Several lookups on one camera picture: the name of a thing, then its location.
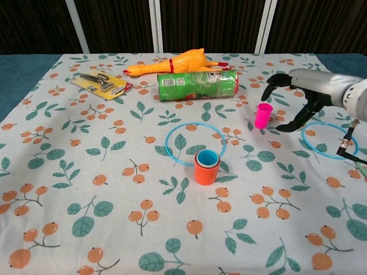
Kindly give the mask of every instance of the yellow cardboard card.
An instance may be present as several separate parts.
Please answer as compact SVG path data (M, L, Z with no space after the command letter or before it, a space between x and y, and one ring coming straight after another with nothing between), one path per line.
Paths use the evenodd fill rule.
M82 73L71 79L71 82L107 100L114 99L132 88L131 83L98 70Z

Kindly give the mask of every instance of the orange cup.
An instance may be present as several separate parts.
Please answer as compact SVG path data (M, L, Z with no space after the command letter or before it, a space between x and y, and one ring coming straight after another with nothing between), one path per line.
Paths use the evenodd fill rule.
M217 178L220 157L212 150L202 150L195 155L195 180L201 185L211 185Z

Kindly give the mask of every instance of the green can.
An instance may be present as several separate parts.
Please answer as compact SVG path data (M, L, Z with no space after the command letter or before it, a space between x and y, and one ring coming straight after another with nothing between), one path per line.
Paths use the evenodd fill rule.
M160 101L233 97L239 90L235 70L158 75Z

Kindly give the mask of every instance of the blue plastic ring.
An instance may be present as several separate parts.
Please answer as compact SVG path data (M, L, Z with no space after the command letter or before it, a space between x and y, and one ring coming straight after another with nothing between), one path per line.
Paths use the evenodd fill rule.
M311 144L310 144L310 142L307 140L307 138L306 138L306 134L305 134L305 132L306 132L306 129L309 127L309 126L311 126L311 125L316 125L316 124L321 124L321 125L328 125L328 126L331 126L331 127L333 127L333 128L335 128L335 129L338 129L338 130L340 130L340 131L342 131L343 133L347 133L347 131L346 130L344 130L343 128L341 128L340 126L337 126L336 124L333 124L333 123L328 123L328 122L312 122L312 123L310 123L310 124L308 124L308 125L306 125L305 127L303 127L303 129L302 129L302 139L303 139L303 141L312 149L312 150L314 150L315 152L317 152L317 153L319 153L320 155L323 155L323 156L325 156L325 157L327 157L327 158L330 158L330 159L345 159L344 157L342 157L342 156L334 156L334 155L329 155L329 154L326 154L326 153L324 153L324 152L321 152L321 151L319 151L319 150L317 150L314 146L312 146ZM357 140L354 138L354 137L352 137L352 141L354 142L354 146L356 147L356 150L354 151L354 153L353 153L353 155L355 156L357 153L358 153L358 151L359 151L359 146L358 146L358 142L357 142Z
M203 126L206 126L214 131L216 131L220 137L222 138L222 141L223 141L223 148L222 148L222 151L220 152L219 156L222 157L224 155L224 152L225 152L225 149L227 147L226 143L225 143L225 137L222 135L221 131L219 131L216 127L214 126L211 126L210 124L207 124L207 123L203 123L203 122L187 122L187 123L182 123L180 124L179 126L176 126L174 127L169 133L168 135L166 136L166 139L165 139L165 149L166 149L166 152L167 154L169 155L170 158L172 158L175 162L178 162L180 164L183 164L183 165L186 165L186 166L190 166L190 167L194 167L194 163L189 163L189 162L183 162L179 159L177 159L174 155L171 154L171 152L168 150L168 140L170 138L170 136L172 135L172 133L174 131L176 131L178 128L181 128L185 125L191 125L191 124L197 124L197 125L203 125Z

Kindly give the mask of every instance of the table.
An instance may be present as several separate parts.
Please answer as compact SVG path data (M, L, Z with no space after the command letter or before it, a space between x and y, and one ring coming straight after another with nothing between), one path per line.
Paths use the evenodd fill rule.
M155 74L122 73L172 56L65 54L0 124L1 270L363 274L367 180L353 163L310 150L299 131L275 130L300 110L303 93L275 91L270 126L253 127L267 77L293 68L326 70L320 61L313 54L208 54L238 70L233 99L161 103ZM94 67L134 89L104 101L68 83ZM162 149L170 129L203 120L228 140L217 182L208 187ZM352 118L331 107L314 120L347 127ZM325 126L307 134L330 154L342 137ZM220 150L212 135L193 123L169 146L190 160L198 148ZM365 158L365 123L356 138Z

